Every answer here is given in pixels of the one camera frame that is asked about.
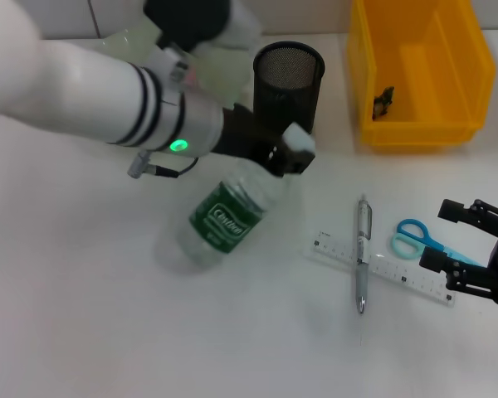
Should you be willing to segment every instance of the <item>pen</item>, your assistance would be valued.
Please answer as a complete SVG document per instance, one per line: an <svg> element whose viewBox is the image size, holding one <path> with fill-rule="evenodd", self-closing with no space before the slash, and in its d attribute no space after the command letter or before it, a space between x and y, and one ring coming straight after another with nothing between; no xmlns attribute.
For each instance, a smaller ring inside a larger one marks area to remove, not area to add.
<svg viewBox="0 0 498 398"><path fill-rule="evenodd" d="M356 265L356 307L364 313L367 304L367 274L371 254L369 241L373 226L373 209L362 196L358 203L358 264Z"/></svg>

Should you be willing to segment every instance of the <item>white tabletop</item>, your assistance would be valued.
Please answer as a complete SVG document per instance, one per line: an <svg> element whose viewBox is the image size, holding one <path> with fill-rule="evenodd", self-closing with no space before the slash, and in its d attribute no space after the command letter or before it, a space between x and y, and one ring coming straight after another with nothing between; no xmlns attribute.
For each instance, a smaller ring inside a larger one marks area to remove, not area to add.
<svg viewBox="0 0 498 398"><path fill-rule="evenodd" d="M498 64L498 32L487 36ZM379 156L354 144L344 37L287 39L326 61L317 159L208 272L188 267L173 228L232 159L135 181L134 151L0 118L0 398L498 398L495 304L460 294L445 308L371 279L360 318L351 276L300 255L309 231L352 243L364 192L377 253L413 217L486 263L493 238L437 212L445 198L498 206L498 71L472 143Z"/></svg>

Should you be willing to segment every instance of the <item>bottle label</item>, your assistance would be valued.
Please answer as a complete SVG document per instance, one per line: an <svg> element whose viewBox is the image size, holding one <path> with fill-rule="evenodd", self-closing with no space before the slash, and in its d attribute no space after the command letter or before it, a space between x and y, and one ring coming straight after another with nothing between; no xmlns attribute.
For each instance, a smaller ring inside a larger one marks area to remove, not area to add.
<svg viewBox="0 0 498 398"><path fill-rule="evenodd" d="M190 216L198 234L214 249L230 253L261 218L247 210L221 182Z"/></svg>

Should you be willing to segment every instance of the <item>ruler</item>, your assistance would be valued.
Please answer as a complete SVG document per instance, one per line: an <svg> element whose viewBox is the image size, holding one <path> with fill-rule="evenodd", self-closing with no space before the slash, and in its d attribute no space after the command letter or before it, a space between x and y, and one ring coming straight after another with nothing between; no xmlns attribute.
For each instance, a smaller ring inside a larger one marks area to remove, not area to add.
<svg viewBox="0 0 498 398"><path fill-rule="evenodd" d="M310 238L305 257L343 271L351 272L356 265L355 249L343 245L323 231ZM382 255L372 255L369 272L380 278L411 289L437 303L453 307L456 292L448 290L443 274L436 274L418 265L403 265L388 261Z"/></svg>

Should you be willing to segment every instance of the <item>yellow container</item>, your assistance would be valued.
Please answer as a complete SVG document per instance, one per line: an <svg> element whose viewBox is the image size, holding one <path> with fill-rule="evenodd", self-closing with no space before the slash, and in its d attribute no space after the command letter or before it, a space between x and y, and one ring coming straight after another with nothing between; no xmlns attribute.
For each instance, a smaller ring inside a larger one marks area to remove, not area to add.
<svg viewBox="0 0 498 398"><path fill-rule="evenodd" d="M347 52L363 143L458 145L483 127L496 70L470 0L354 0Z"/></svg>

